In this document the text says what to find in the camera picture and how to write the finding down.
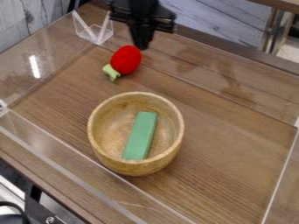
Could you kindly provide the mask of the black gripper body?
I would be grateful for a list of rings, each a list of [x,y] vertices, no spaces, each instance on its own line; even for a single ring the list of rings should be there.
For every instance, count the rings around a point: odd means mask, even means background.
[[[176,14],[160,5],[159,0],[110,0],[109,18],[138,29],[145,27],[173,32]]]

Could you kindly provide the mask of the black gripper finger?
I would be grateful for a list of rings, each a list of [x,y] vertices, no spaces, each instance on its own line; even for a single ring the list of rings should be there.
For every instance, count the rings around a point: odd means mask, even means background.
[[[152,12],[148,14],[133,14],[128,21],[128,27],[134,46],[140,50],[145,50],[153,40],[157,27],[155,14]]]

